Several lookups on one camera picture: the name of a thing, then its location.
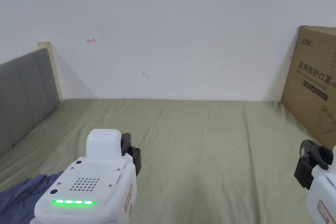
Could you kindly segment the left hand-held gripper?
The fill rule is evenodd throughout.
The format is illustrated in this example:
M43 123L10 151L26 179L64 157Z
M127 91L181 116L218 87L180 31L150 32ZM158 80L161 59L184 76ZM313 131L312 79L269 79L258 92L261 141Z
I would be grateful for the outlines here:
M31 224L129 223L141 170L131 134L94 129L85 153L39 198Z

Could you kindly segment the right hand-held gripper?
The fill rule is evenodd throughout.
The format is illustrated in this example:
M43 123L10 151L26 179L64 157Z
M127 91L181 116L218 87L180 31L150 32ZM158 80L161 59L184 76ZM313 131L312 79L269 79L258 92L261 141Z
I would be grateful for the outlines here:
M307 190L306 206L316 224L336 223L336 148L303 140L294 172Z

